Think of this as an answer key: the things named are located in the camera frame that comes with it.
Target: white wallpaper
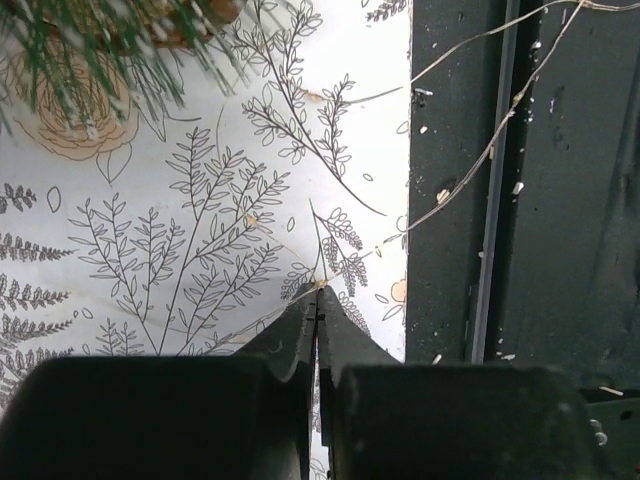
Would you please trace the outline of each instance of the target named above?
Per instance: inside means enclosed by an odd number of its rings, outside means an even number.
[[[154,115],[134,97],[120,124],[97,91],[89,132],[68,131],[46,101],[36,118],[9,111],[2,405],[52,355],[231,353],[307,281],[328,280],[350,318],[404,357],[409,89],[358,100],[408,86],[407,2],[273,7],[257,5],[273,37],[246,15],[227,31],[255,72],[247,86],[224,70],[235,95],[177,51],[186,109]]]

